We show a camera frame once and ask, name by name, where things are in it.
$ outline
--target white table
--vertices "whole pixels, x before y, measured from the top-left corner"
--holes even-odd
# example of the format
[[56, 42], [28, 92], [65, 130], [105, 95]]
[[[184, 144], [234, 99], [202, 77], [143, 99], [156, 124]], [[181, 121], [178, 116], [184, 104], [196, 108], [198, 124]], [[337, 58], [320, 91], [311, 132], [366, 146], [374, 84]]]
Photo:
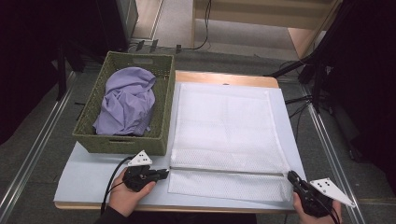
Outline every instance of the white table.
[[[272, 107], [276, 129], [281, 133], [280, 144], [290, 168], [305, 179], [304, 168], [294, 141], [284, 99], [277, 88], [274, 78], [242, 77], [224, 74], [208, 74], [177, 71], [177, 84], [172, 105], [168, 150], [165, 156], [152, 156], [151, 169], [169, 167], [170, 154], [174, 138], [177, 108], [177, 88], [180, 82], [195, 81], [209, 83], [227, 83], [231, 85], [262, 86], [274, 88]], [[128, 155], [90, 154], [76, 143], [64, 168], [54, 197], [55, 205], [61, 209], [100, 209], [106, 186], [114, 169]], [[136, 207], [139, 211], [186, 211], [186, 212], [237, 212], [237, 213], [285, 213], [293, 211], [290, 202], [247, 202], [219, 198], [206, 198], [168, 193], [169, 178], [160, 180], [154, 190]]]

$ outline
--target sleeve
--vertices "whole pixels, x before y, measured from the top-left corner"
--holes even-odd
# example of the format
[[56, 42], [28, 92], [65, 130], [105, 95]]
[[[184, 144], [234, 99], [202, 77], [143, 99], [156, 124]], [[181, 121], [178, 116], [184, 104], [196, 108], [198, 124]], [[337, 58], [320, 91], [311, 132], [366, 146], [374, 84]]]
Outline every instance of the sleeve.
[[124, 217], [122, 214], [114, 210], [112, 207], [108, 206], [106, 211], [95, 221], [94, 224], [126, 224], [128, 223], [128, 218]]

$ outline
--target white tabletop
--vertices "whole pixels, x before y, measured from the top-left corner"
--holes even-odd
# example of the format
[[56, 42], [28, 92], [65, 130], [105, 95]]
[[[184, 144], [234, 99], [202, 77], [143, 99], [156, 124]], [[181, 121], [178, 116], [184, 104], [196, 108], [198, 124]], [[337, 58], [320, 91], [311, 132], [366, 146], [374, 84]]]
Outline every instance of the white tabletop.
[[[177, 109], [179, 84], [179, 82], [176, 84], [172, 105], [168, 150], [163, 157], [150, 156], [153, 160], [151, 169], [169, 167], [170, 148], [172, 148], [176, 126], [176, 113], [174, 111]], [[270, 95], [280, 144], [285, 150], [290, 168], [296, 171], [302, 179], [305, 179], [304, 168], [294, 141], [282, 92], [280, 89], [272, 88]], [[104, 199], [109, 178], [120, 161], [127, 156], [130, 155], [92, 154], [79, 142], [76, 142], [59, 181], [54, 197], [55, 205], [61, 209], [99, 209]], [[279, 213], [293, 210], [292, 201], [248, 202], [168, 193], [168, 184], [169, 178], [158, 181], [150, 195], [140, 202], [136, 210], [241, 213]]]

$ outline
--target black controller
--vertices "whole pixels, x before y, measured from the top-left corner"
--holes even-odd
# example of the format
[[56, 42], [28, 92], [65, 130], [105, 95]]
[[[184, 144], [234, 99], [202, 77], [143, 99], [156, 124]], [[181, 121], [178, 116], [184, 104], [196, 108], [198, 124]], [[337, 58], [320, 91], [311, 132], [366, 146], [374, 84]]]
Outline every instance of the black controller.
[[332, 199], [302, 180], [296, 172], [289, 171], [288, 180], [300, 196], [304, 212], [313, 217], [326, 217], [332, 211]]
[[122, 181], [128, 189], [139, 192], [149, 182], [166, 179], [168, 174], [166, 169], [150, 170], [149, 165], [129, 166]]

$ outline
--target white triangular marker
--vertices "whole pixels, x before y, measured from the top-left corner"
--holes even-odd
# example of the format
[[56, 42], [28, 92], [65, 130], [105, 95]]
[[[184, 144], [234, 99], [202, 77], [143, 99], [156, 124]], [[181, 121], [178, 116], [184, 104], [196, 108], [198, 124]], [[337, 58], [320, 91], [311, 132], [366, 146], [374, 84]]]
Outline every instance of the white triangular marker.
[[152, 160], [146, 154], [145, 150], [139, 152], [131, 161], [128, 162], [128, 166], [139, 166], [139, 165], [151, 165]]
[[332, 198], [347, 206], [356, 207], [356, 204], [350, 201], [349, 198], [343, 193], [343, 191], [335, 186], [330, 178], [312, 180], [309, 183], [312, 185], [312, 187], [314, 187], [327, 197]]

